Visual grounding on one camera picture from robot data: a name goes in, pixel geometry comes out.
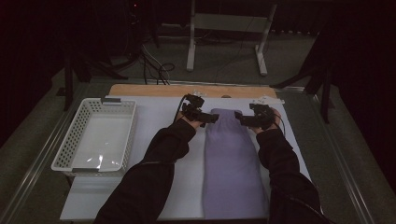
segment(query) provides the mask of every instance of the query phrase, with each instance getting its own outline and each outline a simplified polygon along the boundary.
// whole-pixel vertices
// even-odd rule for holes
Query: white plastic basket
[[[136,124],[136,102],[84,99],[51,168],[65,175],[124,175]]]

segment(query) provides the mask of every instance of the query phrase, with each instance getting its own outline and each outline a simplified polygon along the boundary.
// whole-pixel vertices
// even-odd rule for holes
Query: black long sleeve shirt
[[[144,159],[132,167],[102,206],[94,221],[98,223],[154,223],[172,187],[177,159],[188,151],[195,130],[180,119],[161,129],[152,139]],[[270,172],[273,188],[270,223],[325,223],[301,203],[320,211],[318,192],[300,173],[299,162],[280,130],[257,135],[259,158]]]

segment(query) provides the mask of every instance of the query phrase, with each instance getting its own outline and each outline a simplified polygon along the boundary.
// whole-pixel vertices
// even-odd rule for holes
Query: hand-mounted device
[[[219,119],[219,114],[206,114],[202,112],[201,107],[204,104],[204,99],[200,96],[186,94],[180,101],[180,105],[178,106],[177,113],[180,110],[181,103],[184,100],[188,100],[190,103],[183,103],[181,107],[181,114],[186,117],[189,121],[200,121],[201,127],[205,127],[207,123],[215,123]]]
[[[254,111],[254,116],[243,116],[242,113],[234,112],[235,118],[239,119],[241,125],[261,127],[263,130],[266,130],[275,123],[275,114],[269,105],[249,104],[249,107]]]

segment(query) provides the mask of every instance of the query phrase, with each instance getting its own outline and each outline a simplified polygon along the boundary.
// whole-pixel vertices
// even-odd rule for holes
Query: white metal frame
[[[262,41],[256,45],[255,51],[257,56],[260,75],[267,76],[267,67],[265,65],[263,48],[270,32],[271,24],[275,15],[276,5],[271,6],[270,14],[267,18],[263,17],[247,17],[247,16],[230,16],[219,14],[203,14],[195,13],[195,0],[191,0],[191,28],[190,28],[190,46],[187,58],[187,71],[194,69],[195,60],[195,29],[210,30],[229,30],[242,32],[262,33]]]

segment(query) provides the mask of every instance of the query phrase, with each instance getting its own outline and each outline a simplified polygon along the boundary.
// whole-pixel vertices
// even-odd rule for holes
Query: purple towel
[[[268,198],[256,149],[234,111],[212,109],[207,124],[203,206],[206,219],[268,217]]]

